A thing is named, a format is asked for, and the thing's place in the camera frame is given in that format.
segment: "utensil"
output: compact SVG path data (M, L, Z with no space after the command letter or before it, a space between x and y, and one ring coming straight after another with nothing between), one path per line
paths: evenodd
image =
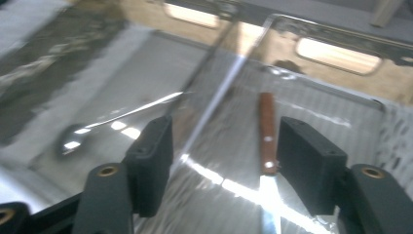
M261 177L259 192L262 201L261 223L263 234L281 234L280 198L277 186L277 142L274 97L261 93L259 97L259 126L261 147Z
M71 125L66 129L66 131L63 132L62 137L60 138L60 141L58 142L57 149L59 153L62 155L70 154L74 152L76 149L78 149L80 145L82 145L82 142L85 140L86 136L89 135L92 132L92 130L96 129L97 127L100 127L102 125L106 125L116 120L128 117L130 115L133 115L135 113L138 113L150 107L153 107L153 106L156 106L162 103L170 102L174 98L179 97L182 94L183 94L182 92L173 93L171 95L162 97L160 99L157 99L155 101L142 105L138 107L137 109L132 110L126 114L117 116L115 118L112 118L112 119L109 119L103 122L97 122L97 123L89 124L86 126L79 125L79 124Z

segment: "knife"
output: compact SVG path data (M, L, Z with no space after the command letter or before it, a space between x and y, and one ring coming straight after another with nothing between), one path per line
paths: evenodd
M261 201L261 233L281 234L280 194L277 186L277 141L274 96L261 93L259 97L259 128L261 177L259 185Z

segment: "spoon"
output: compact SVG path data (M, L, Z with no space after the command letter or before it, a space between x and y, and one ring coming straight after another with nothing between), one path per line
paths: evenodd
M123 115L114 117L112 119L109 120L105 120L102 122L97 122L94 124L89 124L89 125L71 125L70 127L68 127L61 135L60 137L60 141L58 142L58 151L60 154L62 155L67 155L70 154L74 151L76 151L76 149L78 149L81 145L82 142L85 140L86 136L88 134L91 133L92 130L96 129L97 127L100 127L102 125L106 125L109 123L112 123L116 120L125 118L127 116L130 116L134 113L140 112L142 110L148 109L150 107L165 103L165 102L170 102L173 98L179 97L180 95L182 95L182 92L178 92L178 93L173 93L171 95L168 95L166 97L162 97L160 99L157 99L155 101L152 101L150 103L144 104L140 107L138 107L135 110L132 110L128 113L125 113Z

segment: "wooden knife handle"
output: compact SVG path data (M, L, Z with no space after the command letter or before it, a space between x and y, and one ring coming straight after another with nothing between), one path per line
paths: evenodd
M261 93L259 97L261 172L265 175L275 175L278 168L275 116L273 94Z

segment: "knife handle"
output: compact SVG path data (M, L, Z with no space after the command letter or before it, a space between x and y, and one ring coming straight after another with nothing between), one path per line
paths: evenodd
M261 172L275 175L278 169L274 96L261 93L259 97L259 126L261 143Z

